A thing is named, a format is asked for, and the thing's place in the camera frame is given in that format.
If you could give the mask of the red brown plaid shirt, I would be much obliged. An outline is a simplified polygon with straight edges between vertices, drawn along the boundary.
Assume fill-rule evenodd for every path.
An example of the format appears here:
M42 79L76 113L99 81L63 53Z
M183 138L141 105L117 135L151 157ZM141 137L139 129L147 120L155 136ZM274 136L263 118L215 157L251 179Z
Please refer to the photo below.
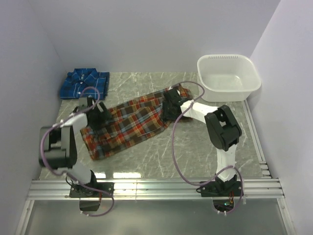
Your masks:
M99 129L80 132L92 160L102 160L162 133L171 121L161 119L167 89L136 97L107 108L111 120Z

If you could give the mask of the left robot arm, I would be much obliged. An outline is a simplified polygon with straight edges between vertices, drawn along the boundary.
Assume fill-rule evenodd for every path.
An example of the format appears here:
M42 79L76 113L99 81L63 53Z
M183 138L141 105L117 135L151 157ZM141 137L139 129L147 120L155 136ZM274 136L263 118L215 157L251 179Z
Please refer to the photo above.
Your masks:
M84 98L68 118L40 129L39 164L56 176L70 177L87 197L95 196L99 185L94 172L77 162L75 135L85 127L96 128L111 118L103 102Z

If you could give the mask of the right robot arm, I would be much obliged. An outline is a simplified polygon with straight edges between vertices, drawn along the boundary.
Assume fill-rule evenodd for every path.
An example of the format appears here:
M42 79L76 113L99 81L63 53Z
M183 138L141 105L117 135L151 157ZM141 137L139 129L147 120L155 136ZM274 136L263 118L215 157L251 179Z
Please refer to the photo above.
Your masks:
M172 141L175 138L177 123L182 117L193 118L206 124L209 139L217 151L217 172L215 179L204 183L204 186L213 183L216 192L225 196L233 189L237 182L239 170L235 167L235 153L242 130L227 105L220 107L209 106L186 99L180 93L171 89L164 94L162 118L174 120Z

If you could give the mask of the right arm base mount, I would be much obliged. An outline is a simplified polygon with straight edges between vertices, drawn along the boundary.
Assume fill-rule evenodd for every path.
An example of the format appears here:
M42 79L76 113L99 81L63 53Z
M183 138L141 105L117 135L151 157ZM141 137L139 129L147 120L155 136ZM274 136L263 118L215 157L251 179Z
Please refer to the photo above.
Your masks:
M197 193L201 194L201 197L239 197L243 195L242 185L240 181L212 181L204 186L196 189Z

